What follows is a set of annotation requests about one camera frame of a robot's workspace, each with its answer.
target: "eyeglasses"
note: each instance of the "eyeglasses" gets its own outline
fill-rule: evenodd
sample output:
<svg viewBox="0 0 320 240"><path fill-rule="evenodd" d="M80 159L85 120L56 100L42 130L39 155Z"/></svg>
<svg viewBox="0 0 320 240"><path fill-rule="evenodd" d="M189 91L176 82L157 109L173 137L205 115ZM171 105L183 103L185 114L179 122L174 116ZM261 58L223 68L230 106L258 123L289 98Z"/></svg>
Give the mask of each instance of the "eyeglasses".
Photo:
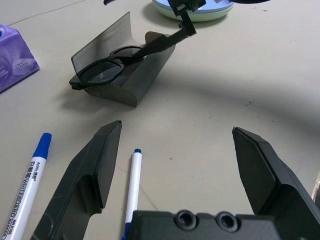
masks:
<svg viewBox="0 0 320 240"><path fill-rule="evenodd" d="M97 60L77 73L77 78L72 78L69 83L74 90L82 90L91 86L110 84L124 71L128 65L141 62L150 54L167 50L183 39L192 36L196 30L187 14L180 15L181 28L173 35L164 35L157 32L145 34L144 46L124 46L113 52L106 58Z"/></svg>
<svg viewBox="0 0 320 240"><path fill-rule="evenodd" d="M142 47L124 46L106 58L97 60L77 73L78 78L70 80L72 89L81 90L90 86L106 85L114 81L125 69L126 65L141 61L132 58L133 54Z"/></svg>

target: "white pen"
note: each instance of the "white pen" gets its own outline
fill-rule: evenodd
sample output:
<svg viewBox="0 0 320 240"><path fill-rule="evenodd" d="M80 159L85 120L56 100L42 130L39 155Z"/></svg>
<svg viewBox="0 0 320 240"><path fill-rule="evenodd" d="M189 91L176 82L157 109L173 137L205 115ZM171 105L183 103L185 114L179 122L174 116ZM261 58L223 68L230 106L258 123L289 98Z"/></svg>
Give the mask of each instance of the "white pen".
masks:
<svg viewBox="0 0 320 240"><path fill-rule="evenodd" d="M52 135L44 133L32 156L1 240L21 240L45 168Z"/></svg>
<svg viewBox="0 0 320 240"><path fill-rule="evenodd" d="M132 221L132 215L134 211L138 209L141 162L142 153L141 150L137 148L136 150L134 150L134 153L132 154L128 202L126 205L124 236L122 237L122 240L127 239L130 224Z"/></svg>

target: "eyeglass temple arm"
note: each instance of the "eyeglass temple arm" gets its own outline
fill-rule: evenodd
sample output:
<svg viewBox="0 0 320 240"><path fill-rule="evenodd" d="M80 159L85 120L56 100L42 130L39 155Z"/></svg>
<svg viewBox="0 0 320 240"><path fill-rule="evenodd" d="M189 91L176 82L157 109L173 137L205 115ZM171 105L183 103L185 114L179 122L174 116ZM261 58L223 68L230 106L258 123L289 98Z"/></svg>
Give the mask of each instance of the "eyeglass temple arm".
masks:
<svg viewBox="0 0 320 240"><path fill-rule="evenodd" d="M194 25L192 24L187 12L181 15L182 23L179 24L181 28L176 33L165 36L164 34L157 39L147 43L141 50L135 53L133 58L143 58L147 55L162 52L172 47L173 45L181 42L182 40L196 34Z"/></svg>

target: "blue marker cap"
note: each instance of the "blue marker cap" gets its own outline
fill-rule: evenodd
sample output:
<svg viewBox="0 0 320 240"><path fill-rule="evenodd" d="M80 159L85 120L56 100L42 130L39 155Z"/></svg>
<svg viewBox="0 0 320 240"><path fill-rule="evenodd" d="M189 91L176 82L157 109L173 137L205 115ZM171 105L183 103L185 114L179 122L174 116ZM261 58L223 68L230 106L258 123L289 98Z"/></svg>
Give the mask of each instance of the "blue marker cap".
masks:
<svg viewBox="0 0 320 240"><path fill-rule="evenodd" d="M42 134L39 144L36 147L36 150L32 157L41 157L41 158L47 159L51 138L52 138L52 135L48 132Z"/></svg>
<svg viewBox="0 0 320 240"><path fill-rule="evenodd" d="M130 230L131 222L126 222L124 225L124 236L121 238L121 240L127 240L129 230Z"/></svg>

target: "screw hole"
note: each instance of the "screw hole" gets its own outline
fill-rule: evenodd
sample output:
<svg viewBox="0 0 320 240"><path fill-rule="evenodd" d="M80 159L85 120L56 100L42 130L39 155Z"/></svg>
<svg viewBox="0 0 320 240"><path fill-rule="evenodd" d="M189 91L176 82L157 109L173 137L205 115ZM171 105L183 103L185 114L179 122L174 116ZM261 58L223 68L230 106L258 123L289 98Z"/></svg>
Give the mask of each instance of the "screw hole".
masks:
<svg viewBox="0 0 320 240"><path fill-rule="evenodd" d="M174 222L180 229L190 231L196 227L197 218L192 212L181 210L175 215Z"/></svg>
<svg viewBox="0 0 320 240"><path fill-rule="evenodd" d="M232 228L235 225L235 221L228 215L222 216L221 222L226 228Z"/></svg>
<svg viewBox="0 0 320 240"><path fill-rule="evenodd" d="M181 223L182 225L188 227L192 224L193 219L191 218L190 214L188 213L183 213L180 217L179 217L179 223Z"/></svg>
<svg viewBox="0 0 320 240"><path fill-rule="evenodd" d="M222 211L215 218L218 226L226 232L234 233L238 230L238 221L230 212Z"/></svg>

